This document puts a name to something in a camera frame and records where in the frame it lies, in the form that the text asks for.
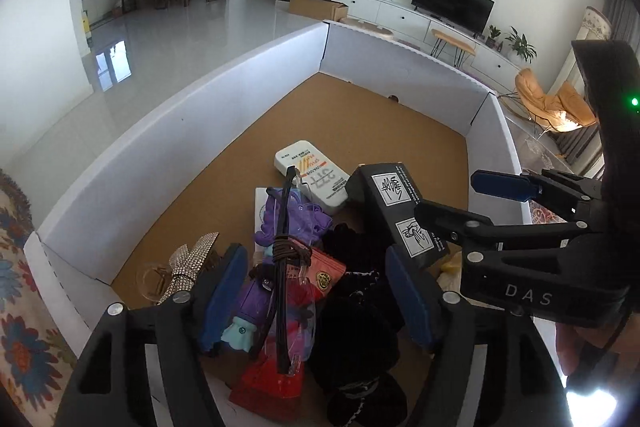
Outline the person right hand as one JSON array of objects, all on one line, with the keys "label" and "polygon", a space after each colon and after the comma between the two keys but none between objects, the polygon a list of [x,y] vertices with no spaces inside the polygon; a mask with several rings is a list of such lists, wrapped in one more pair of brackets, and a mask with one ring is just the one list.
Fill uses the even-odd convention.
[{"label": "person right hand", "polygon": [[[615,327],[606,325],[600,329],[582,329],[566,324],[555,324],[555,349],[558,354],[561,371],[565,376],[575,372],[579,363],[579,353],[584,343],[603,349],[605,343],[614,334]],[[617,353],[617,367],[638,369],[639,367],[639,314],[629,317],[624,329],[610,348]]]}]

